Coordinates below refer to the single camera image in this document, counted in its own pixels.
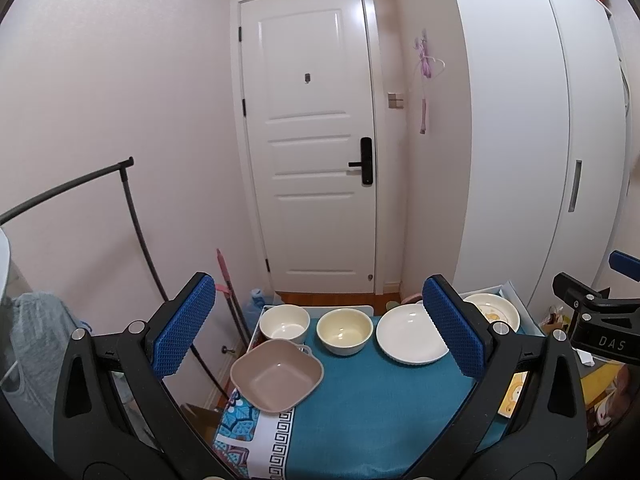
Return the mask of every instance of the white wall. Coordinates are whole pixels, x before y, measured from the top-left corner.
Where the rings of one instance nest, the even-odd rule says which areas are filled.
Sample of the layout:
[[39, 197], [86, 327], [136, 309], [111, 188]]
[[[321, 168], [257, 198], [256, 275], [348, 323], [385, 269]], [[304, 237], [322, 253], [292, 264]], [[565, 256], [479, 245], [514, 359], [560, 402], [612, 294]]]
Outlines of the white wall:
[[[432, 274], [453, 279], [465, 224], [471, 165], [471, 95], [456, 0], [399, 0], [408, 107], [409, 180], [402, 292], [415, 294]], [[427, 81], [430, 128], [422, 136], [422, 90], [414, 38], [427, 30], [430, 54], [446, 70]]]
[[[383, 85], [386, 93], [404, 92], [402, 55], [399, 44], [398, 9], [396, 0], [374, 0], [380, 51], [382, 55]], [[406, 219], [406, 120], [404, 110], [386, 109], [385, 126], [386, 164], [388, 174], [385, 187], [386, 202], [386, 256], [383, 283], [397, 285], [401, 279]]]
[[[609, 0], [631, 93], [631, 175], [620, 223], [614, 233], [612, 250], [640, 257], [640, 20], [627, 0]], [[640, 283], [614, 272], [605, 264], [596, 288], [610, 286], [612, 298], [640, 297]]]
[[[232, 114], [229, 0], [16, 0], [0, 25], [0, 210], [132, 155], [130, 186], [173, 297], [194, 272], [241, 300], [258, 282]], [[61, 296], [98, 333], [161, 304], [117, 174], [6, 225], [36, 290]], [[237, 334], [224, 298], [196, 340], [214, 372]], [[203, 405], [212, 384], [188, 354], [167, 379]]]

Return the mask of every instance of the wardrobe door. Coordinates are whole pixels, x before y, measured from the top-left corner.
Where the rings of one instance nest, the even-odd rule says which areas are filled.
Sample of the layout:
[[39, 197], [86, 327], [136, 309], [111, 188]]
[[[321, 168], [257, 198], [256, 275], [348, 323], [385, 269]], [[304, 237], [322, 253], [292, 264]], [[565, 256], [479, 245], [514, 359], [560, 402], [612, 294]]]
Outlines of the wardrobe door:
[[566, 174], [568, 90], [558, 28], [549, 0], [457, 1], [472, 146], [453, 286], [468, 292], [511, 280], [526, 304], [556, 230]]
[[625, 163], [625, 99], [607, 12], [597, 0], [550, 0], [569, 87], [569, 163], [561, 215], [544, 271], [529, 303], [535, 320], [566, 272], [592, 285], [616, 218]]

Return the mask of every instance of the teal tablecloth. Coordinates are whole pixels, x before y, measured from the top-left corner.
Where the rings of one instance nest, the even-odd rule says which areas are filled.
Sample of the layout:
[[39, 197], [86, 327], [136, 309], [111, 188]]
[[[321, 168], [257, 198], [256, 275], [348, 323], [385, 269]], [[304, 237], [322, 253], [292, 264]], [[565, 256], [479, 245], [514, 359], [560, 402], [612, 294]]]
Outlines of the teal tablecloth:
[[[305, 343], [324, 365], [324, 379], [296, 407], [287, 480], [399, 478], [440, 434], [474, 380], [460, 373], [450, 353], [430, 365], [398, 364], [375, 333], [358, 354], [335, 356], [319, 341], [317, 323], [311, 320]], [[497, 416], [481, 449], [497, 442], [506, 424]]]

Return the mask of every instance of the silver screw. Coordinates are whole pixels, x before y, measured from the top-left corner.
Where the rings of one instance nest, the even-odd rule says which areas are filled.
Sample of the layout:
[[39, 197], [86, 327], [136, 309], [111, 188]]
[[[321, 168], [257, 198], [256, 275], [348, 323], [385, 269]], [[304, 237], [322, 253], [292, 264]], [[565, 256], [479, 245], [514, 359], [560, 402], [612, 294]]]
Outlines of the silver screw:
[[504, 322], [498, 321], [494, 323], [494, 332], [500, 335], [505, 335], [509, 333], [509, 325]]
[[558, 341], [564, 341], [566, 339], [566, 334], [558, 328], [554, 330], [554, 337], [558, 339]]
[[73, 339], [74, 341], [80, 341], [84, 337], [85, 332], [86, 330], [84, 328], [76, 328], [71, 333], [71, 339]]
[[145, 329], [144, 321], [134, 321], [129, 325], [129, 332], [131, 332], [132, 334], [139, 334], [144, 329]]

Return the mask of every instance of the blue textured pad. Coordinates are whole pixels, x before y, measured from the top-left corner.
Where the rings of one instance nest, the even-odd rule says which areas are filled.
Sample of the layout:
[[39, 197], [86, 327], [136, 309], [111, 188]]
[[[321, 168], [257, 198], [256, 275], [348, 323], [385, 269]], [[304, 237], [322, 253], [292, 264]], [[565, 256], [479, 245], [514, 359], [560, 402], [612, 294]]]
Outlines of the blue textured pad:
[[632, 280], [636, 280], [636, 282], [640, 282], [640, 260], [633, 256], [613, 251], [609, 256], [609, 267]]
[[173, 375], [216, 302], [216, 284], [205, 276], [188, 295], [154, 342], [152, 367], [158, 379]]
[[484, 375], [484, 345], [456, 305], [433, 278], [424, 282], [422, 302], [460, 371], [476, 380]]

